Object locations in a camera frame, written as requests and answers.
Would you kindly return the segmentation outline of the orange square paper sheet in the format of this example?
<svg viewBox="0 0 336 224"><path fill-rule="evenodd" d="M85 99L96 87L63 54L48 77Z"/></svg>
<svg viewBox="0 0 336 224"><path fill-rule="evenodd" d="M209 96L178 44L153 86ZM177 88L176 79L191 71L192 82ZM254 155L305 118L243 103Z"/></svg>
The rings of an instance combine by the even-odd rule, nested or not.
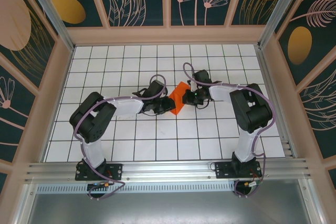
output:
<svg viewBox="0 0 336 224"><path fill-rule="evenodd" d="M185 82L180 82L170 94L169 98L171 98L175 102L175 108L171 111L174 115L178 115L179 112L182 110L184 106L182 97L187 90L190 90L190 86Z"/></svg>

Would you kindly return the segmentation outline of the grey metal panel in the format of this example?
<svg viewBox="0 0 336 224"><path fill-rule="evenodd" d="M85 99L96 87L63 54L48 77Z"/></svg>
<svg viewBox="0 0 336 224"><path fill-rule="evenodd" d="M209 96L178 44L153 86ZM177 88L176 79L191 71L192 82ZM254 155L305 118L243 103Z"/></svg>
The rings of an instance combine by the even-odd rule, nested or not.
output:
<svg viewBox="0 0 336 224"><path fill-rule="evenodd" d="M316 194L303 179L269 180L249 197L224 191L223 184L202 189L145 190L90 200L69 186L31 185L16 214L17 224L327 224Z"/></svg>

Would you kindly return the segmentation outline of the aluminium mounting rail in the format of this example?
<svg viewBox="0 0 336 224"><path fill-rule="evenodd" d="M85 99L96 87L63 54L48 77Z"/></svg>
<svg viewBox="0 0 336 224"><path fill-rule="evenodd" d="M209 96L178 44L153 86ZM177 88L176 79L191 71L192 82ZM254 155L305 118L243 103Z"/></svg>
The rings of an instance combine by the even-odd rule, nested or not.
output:
<svg viewBox="0 0 336 224"><path fill-rule="evenodd" d="M31 163L24 182L74 183L76 162ZM203 182L216 179L214 161L124 162L121 180L135 182ZM303 158L268 158L265 180L308 179L311 172Z"/></svg>

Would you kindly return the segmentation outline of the aluminium side rail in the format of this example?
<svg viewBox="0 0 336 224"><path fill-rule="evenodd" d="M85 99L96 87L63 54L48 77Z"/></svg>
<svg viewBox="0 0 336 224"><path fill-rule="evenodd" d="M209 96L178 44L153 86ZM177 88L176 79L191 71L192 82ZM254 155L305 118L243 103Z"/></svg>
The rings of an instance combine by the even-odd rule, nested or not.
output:
<svg viewBox="0 0 336 224"><path fill-rule="evenodd" d="M260 65L261 74L265 82L268 97L275 107L276 126L279 133L280 141L283 145L285 157L298 158L298 154L293 143L291 133L289 132L288 124L283 113L277 88L271 75L265 54L257 45L255 46L255 51L258 63Z"/></svg>

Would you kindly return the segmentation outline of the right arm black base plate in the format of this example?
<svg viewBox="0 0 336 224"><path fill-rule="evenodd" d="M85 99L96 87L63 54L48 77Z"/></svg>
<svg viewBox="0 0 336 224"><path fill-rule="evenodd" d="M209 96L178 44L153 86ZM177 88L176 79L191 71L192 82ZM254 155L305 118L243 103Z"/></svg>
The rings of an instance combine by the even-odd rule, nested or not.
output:
<svg viewBox="0 0 336 224"><path fill-rule="evenodd" d="M235 163L235 162L215 162L216 178L234 179L234 178L253 178L261 177L262 170L258 161Z"/></svg>

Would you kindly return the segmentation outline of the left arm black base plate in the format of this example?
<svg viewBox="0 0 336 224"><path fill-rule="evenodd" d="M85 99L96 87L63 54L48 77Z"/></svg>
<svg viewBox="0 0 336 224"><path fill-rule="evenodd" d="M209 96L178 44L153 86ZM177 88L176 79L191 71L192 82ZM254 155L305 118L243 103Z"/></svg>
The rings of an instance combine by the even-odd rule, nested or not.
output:
<svg viewBox="0 0 336 224"><path fill-rule="evenodd" d="M107 164L103 163L96 168L96 171L109 179L121 180L122 164ZM101 176L97 175L87 163L80 162L76 165L75 173L76 181L93 181L104 180Z"/></svg>

